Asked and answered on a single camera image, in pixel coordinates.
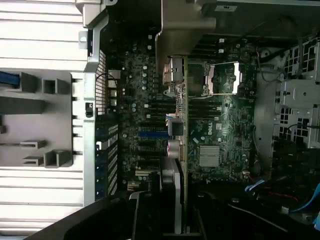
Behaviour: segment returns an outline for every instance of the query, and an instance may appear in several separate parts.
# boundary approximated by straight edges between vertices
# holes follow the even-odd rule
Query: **silver metal frame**
[[[93,116],[84,116],[83,137],[84,137],[84,169],[83,169],[83,205],[87,206],[95,201],[95,158],[96,158],[96,71],[100,59],[100,34],[102,29],[108,24],[107,15],[93,28],[92,55],[88,57],[87,65],[84,69],[84,104],[93,105]]]

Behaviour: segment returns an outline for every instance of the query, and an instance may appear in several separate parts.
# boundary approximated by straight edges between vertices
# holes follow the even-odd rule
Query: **motherboard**
[[[254,161],[253,119],[256,65],[252,48],[226,49],[217,59],[189,58],[188,108],[156,74],[152,34],[122,44],[109,57],[109,69],[121,71],[117,81],[119,186],[127,191],[148,187],[149,175],[168,156],[166,121],[172,114],[187,120],[187,170],[196,181],[248,181],[243,171]]]

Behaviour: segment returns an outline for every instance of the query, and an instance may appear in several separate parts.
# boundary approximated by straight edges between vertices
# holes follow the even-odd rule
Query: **chipset heatsink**
[[[200,167],[219,167],[221,164],[221,150],[219,146],[201,145],[199,151]]]

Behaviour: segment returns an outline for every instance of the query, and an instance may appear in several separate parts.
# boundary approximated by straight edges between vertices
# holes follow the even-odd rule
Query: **blue pcie slot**
[[[138,136],[142,138],[158,138],[168,139],[169,135],[166,131],[139,131]]]
[[[18,88],[20,86],[20,76],[19,74],[11,74],[0,71],[0,84],[8,84]]]

